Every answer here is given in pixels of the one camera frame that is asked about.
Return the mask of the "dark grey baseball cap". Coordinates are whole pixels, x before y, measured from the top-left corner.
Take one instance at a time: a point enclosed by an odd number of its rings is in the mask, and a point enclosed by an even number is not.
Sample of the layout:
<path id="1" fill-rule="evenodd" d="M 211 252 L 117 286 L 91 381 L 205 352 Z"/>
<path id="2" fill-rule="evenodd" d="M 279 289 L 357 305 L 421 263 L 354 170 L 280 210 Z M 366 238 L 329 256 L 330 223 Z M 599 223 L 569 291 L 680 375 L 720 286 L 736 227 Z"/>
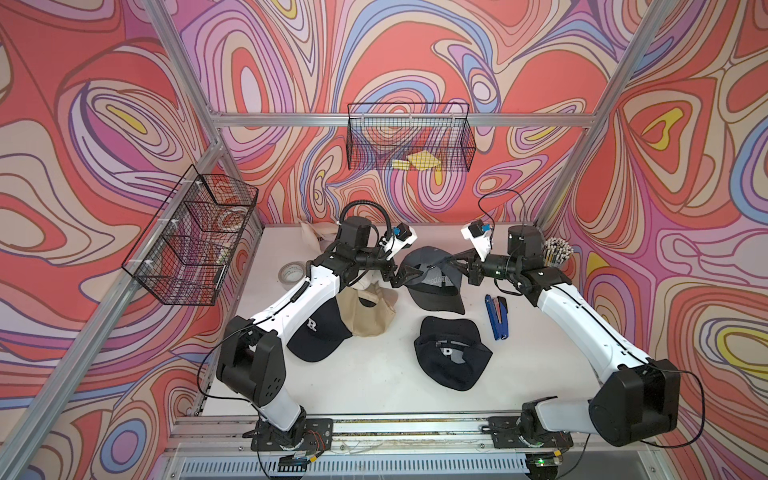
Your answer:
<path id="1" fill-rule="evenodd" d="M 421 247 L 407 254 L 402 266 L 419 273 L 404 283 L 418 307 L 431 312 L 465 313 L 461 296 L 463 274 L 447 251 L 433 246 Z"/>

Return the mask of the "tan khaki baseball cap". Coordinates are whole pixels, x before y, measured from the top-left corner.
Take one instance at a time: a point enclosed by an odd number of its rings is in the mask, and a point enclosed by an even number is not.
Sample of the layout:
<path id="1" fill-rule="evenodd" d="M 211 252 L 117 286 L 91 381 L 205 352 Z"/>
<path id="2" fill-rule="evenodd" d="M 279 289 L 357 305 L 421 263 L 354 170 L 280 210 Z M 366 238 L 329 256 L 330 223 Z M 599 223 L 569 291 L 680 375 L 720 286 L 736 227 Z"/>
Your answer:
<path id="1" fill-rule="evenodd" d="M 355 337 L 384 334 L 393 322 L 398 293 L 371 284 L 364 290 L 345 288 L 335 300 L 343 325 Z"/>

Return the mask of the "cream baseball cap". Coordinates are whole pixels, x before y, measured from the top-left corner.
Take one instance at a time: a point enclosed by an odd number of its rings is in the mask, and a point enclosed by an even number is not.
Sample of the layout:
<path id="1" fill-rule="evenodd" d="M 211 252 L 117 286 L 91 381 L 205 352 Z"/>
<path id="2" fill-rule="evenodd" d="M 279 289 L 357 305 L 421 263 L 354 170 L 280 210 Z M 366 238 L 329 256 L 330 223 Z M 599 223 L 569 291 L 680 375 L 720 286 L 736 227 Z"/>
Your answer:
<path id="1" fill-rule="evenodd" d="M 304 244 L 314 254 L 320 254 L 337 235 L 338 225 L 334 222 L 300 223 Z"/>

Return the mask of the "black cap with white logo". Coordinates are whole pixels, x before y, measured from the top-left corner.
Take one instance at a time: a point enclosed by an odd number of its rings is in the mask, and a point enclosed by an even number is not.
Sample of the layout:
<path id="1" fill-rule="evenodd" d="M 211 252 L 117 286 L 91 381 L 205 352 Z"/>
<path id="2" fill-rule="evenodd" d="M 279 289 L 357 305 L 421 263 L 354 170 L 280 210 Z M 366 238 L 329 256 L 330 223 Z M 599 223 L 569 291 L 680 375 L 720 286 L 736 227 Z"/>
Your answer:
<path id="1" fill-rule="evenodd" d="M 343 322 L 336 298 L 323 303 L 287 343 L 288 350 L 304 362 L 316 363 L 330 356 L 352 332 Z"/>

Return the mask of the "light beige baseball cap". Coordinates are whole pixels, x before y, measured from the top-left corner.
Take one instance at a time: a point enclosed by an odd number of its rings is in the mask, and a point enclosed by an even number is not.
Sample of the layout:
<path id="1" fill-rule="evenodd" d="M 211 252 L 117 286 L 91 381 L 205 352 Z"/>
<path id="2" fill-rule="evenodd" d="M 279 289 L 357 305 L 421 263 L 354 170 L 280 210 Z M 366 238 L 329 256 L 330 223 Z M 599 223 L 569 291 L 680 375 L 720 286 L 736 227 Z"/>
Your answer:
<path id="1" fill-rule="evenodd" d="M 368 271 L 358 282 L 354 284 L 354 287 L 359 290 L 366 290 L 371 285 L 380 285 L 383 282 L 380 271 L 371 270 Z"/>

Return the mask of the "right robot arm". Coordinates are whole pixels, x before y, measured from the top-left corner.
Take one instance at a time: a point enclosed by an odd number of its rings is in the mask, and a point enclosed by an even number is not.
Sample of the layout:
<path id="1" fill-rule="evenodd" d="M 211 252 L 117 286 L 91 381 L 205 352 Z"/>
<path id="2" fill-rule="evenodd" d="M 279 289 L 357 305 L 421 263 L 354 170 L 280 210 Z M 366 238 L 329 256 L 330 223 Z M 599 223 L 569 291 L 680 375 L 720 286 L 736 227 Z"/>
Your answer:
<path id="1" fill-rule="evenodd" d="M 492 253 L 492 229 L 480 220 L 465 225 L 461 234 L 472 246 L 453 259 L 468 282 L 510 282 L 564 331 L 599 382 L 589 398 L 553 396 L 525 403 L 516 427 L 523 440 L 534 444 L 551 433 L 575 432 L 621 447 L 676 429 L 680 371 L 668 360 L 652 359 L 598 315 L 546 259 L 536 226 L 511 226 L 504 255 Z"/>

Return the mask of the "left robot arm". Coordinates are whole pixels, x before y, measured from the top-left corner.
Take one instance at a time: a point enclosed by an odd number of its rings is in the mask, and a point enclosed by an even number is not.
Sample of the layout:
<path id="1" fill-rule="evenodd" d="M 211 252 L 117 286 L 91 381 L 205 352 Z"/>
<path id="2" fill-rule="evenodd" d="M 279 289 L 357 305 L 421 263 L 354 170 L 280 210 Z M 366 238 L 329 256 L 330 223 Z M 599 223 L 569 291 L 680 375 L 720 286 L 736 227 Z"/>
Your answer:
<path id="1" fill-rule="evenodd" d="M 305 408 L 284 387 L 285 353 L 319 362 L 359 332 L 362 293 L 355 286 L 367 274 L 379 273 L 394 288 L 419 275 L 416 268 L 395 261 L 415 243 L 415 231 L 386 217 L 383 235 L 372 241 L 373 223 L 350 213 L 356 205 L 342 209 L 335 237 L 306 262 L 296 285 L 261 312 L 235 316 L 226 325 L 215 377 L 258 413 L 255 445 L 307 448 L 309 439 L 315 439 L 318 448 L 325 446 L 319 434 L 309 432 Z"/>

